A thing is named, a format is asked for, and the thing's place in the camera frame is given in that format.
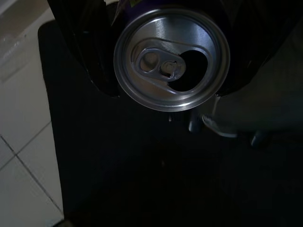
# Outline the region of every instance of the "shoe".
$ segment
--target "shoe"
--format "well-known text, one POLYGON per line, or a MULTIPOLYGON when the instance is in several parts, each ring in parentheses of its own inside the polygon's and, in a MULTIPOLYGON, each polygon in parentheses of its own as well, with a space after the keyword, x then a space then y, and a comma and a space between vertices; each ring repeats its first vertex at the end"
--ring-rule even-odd
POLYGON ((218 125, 210 116, 202 115, 202 121, 207 128, 220 136, 228 138, 236 138, 238 136, 235 129, 228 126, 218 125))

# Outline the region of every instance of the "pull tab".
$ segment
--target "pull tab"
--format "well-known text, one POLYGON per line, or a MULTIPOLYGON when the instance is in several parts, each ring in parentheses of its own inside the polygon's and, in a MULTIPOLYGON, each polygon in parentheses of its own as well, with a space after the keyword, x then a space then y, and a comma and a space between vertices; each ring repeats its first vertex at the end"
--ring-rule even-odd
POLYGON ((144 49, 135 61, 135 69, 140 75, 174 81, 185 72, 185 61, 178 55, 158 48, 144 49))

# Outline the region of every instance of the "black fabric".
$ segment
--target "black fabric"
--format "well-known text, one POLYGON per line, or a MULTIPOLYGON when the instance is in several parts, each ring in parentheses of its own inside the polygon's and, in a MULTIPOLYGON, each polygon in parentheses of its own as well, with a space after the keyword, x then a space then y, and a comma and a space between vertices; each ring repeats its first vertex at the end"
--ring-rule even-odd
POLYGON ((303 147, 292 135, 260 151, 245 137, 190 134, 187 113, 169 122, 122 90, 98 92, 55 21, 38 37, 64 214, 76 226, 302 223, 303 147))

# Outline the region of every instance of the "metal can top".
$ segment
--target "metal can top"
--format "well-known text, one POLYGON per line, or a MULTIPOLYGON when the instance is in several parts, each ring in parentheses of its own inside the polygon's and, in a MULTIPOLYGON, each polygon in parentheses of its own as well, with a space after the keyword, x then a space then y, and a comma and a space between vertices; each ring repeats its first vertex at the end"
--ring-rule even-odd
POLYGON ((123 90, 154 110, 176 112, 202 104, 224 82, 230 64, 226 38, 202 13, 156 9, 133 20, 115 48, 123 90))

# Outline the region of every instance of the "white tile floor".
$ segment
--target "white tile floor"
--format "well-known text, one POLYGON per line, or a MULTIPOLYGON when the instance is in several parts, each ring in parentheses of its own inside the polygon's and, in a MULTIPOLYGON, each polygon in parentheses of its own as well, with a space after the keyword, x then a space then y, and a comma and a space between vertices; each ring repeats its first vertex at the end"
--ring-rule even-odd
POLYGON ((0 227, 53 226, 63 204, 37 37, 53 14, 46 0, 0 1, 0 14, 0 227))

